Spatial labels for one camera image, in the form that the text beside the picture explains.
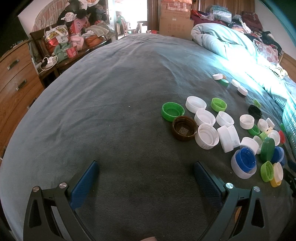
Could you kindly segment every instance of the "green bag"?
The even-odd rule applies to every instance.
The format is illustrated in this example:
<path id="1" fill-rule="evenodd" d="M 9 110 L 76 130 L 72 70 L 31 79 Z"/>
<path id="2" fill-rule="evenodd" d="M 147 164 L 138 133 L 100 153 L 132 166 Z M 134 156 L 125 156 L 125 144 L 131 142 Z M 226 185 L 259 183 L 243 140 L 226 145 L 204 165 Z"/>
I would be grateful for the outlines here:
<path id="1" fill-rule="evenodd" d="M 55 47 L 54 54 L 55 56 L 57 56 L 57 63 L 62 62 L 63 60 L 68 58 L 68 55 L 65 50 L 71 47 L 71 42 L 61 43 Z"/>

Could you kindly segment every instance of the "stacked cardboard boxes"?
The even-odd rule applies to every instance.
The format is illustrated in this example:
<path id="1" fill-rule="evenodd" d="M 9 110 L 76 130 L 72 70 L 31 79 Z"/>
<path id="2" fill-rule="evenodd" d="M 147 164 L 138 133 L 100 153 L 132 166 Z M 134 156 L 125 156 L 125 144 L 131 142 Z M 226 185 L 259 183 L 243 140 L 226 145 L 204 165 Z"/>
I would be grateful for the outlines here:
<path id="1" fill-rule="evenodd" d="M 166 36 L 192 40 L 194 21 L 190 20 L 192 0 L 161 1 L 159 33 Z"/>

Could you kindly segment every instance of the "bed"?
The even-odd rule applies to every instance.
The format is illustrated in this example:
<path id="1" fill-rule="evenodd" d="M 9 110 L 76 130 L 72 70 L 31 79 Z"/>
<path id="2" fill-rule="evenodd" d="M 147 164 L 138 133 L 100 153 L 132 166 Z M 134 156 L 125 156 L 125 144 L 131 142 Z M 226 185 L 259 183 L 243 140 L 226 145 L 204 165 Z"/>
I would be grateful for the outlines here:
<path id="1" fill-rule="evenodd" d="M 216 73 L 238 80 L 248 95 L 243 98 L 234 86 L 214 81 Z M 266 74 L 278 82 L 271 71 Z M 197 240 L 216 213 L 195 182 L 192 168 L 198 160 L 236 187 L 260 187 L 270 237 L 277 240 L 293 206 L 288 183 L 272 188 L 259 171 L 242 180 L 230 165 L 236 149 L 224 153 L 220 143 L 204 150 L 194 140 L 176 140 L 161 106 L 177 102 L 185 108 L 188 96 L 204 99 L 214 115 L 211 99 L 223 99 L 240 139 L 251 137 L 239 117 L 247 114 L 254 98 L 275 129 L 282 122 L 283 109 L 261 83 L 193 41 L 135 34 L 93 51 L 66 70 L 22 119 L 0 168 L 1 202 L 16 239 L 22 240 L 31 189 L 56 187 L 95 159 L 99 179 L 77 214 L 96 240 Z"/>

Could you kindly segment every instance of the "qr code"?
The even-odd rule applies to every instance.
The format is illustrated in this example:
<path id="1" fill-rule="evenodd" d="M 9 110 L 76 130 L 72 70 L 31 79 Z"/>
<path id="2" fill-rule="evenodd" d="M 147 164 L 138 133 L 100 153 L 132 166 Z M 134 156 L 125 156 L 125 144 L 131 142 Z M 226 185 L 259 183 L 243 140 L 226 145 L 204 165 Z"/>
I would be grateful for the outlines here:
<path id="1" fill-rule="evenodd" d="M 179 130 L 179 133 L 183 136 L 187 135 L 189 130 L 187 130 L 186 128 L 184 127 L 181 127 L 180 130 Z"/>

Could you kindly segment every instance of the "doorway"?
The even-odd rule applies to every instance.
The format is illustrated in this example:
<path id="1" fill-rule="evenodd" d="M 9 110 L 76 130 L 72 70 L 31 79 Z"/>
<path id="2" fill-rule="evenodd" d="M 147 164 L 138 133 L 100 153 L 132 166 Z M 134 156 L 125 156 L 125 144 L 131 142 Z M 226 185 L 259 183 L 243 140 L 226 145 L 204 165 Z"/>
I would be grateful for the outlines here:
<path id="1" fill-rule="evenodd" d="M 125 34 L 122 22 L 126 23 L 126 34 L 146 33 L 147 0 L 115 0 L 118 39 Z"/>

